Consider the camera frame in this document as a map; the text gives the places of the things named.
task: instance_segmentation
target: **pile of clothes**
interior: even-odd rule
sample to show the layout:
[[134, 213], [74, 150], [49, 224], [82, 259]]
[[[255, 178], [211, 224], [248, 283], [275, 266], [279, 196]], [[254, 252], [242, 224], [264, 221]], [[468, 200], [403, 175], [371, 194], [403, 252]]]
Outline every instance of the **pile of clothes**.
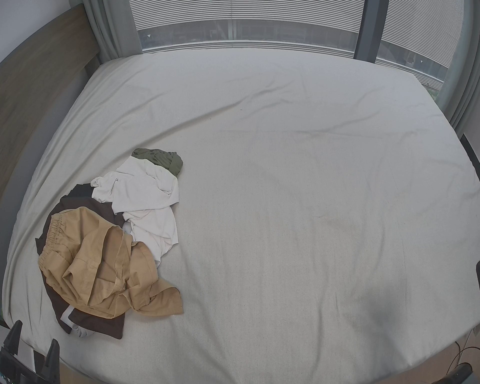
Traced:
[[121, 339], [125, 312], [183, 313], [180, 292], [159, 278], [178, 243], [175, 152], [138, 148], [116, 171], [63, 196], [36, 239], [38, 265], [57, 321], [78, 337]]

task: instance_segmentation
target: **bed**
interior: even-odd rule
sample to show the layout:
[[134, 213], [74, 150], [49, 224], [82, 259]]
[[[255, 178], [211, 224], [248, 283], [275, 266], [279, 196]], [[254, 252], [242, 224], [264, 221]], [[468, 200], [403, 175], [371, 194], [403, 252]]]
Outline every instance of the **bed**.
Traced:
[[[55, 321], [35, 240], [77, 183], [176, 151], [184, 314], [122, 340]], [[3, 282], [8, 325], [107, 383], [373, 383], [480, 323], [480, 184], [411, 74], [273, 49], [145, 54], [95, 71], [36, 167]]]

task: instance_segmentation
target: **green cloth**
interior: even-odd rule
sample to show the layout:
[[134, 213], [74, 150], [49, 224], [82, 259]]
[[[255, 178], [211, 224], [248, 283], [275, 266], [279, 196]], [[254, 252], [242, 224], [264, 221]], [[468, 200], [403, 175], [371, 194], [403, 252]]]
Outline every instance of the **green cloth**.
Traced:
[[183, 165], [183, 161], [177, 152], [165, 152], [161, 149], [137, 148], [132, 152], [137, 159], [147, 159], [155, 165], [168, 169], [172, 175], [177, 176]]

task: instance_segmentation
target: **window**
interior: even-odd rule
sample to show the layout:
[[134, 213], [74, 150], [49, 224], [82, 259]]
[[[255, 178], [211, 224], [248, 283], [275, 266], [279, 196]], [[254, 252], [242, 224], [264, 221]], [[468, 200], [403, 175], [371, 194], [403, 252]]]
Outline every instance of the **window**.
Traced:
[[143, 51], [270, 47], [353, 57], [364, 0], [130, 0]]
[[463, 0], [390, 0], [376, 63], [413, 73], [435, 99], [462, 22]]

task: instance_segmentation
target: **wooden headboard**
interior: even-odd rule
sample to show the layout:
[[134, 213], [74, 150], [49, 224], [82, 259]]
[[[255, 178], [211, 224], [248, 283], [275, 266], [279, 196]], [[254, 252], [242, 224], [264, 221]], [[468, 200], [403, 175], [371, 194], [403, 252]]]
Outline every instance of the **wooden headboard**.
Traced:
[[32, 132], [98, 52], [80, 4], [36, 31], [0, 63], [0, 198]]

